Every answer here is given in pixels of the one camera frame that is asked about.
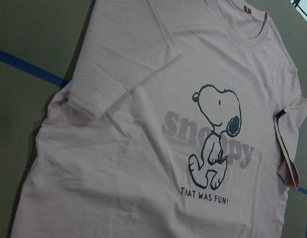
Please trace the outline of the pink Snoopy t-shirt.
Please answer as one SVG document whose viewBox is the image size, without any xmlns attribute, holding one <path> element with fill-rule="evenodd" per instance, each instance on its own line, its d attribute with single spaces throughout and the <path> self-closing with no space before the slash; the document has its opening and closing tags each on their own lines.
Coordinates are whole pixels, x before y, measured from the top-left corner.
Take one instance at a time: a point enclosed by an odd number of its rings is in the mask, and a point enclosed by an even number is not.
<svg viewBox="0 0 307 238">
<path fill-rule="evenodd" d="M 278 238 L 307 116 L 268 12 L 98 0 L 13 238 Z"/>
</svg>

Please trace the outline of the long horizontal blue tape line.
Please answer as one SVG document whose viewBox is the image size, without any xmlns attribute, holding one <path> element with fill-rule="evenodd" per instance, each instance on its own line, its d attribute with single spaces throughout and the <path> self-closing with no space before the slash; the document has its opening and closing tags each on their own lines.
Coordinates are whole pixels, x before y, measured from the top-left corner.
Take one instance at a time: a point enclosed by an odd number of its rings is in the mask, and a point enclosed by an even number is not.
<svg viewBox="0 0 307 238">
<path fill-rule="evenodd" d="M 69 81 L 66 79 L 63 79 L 2 50 L 0 50 L 0 61 L 60 88 L 65 87 L 69 83 Z"/>
</svg>

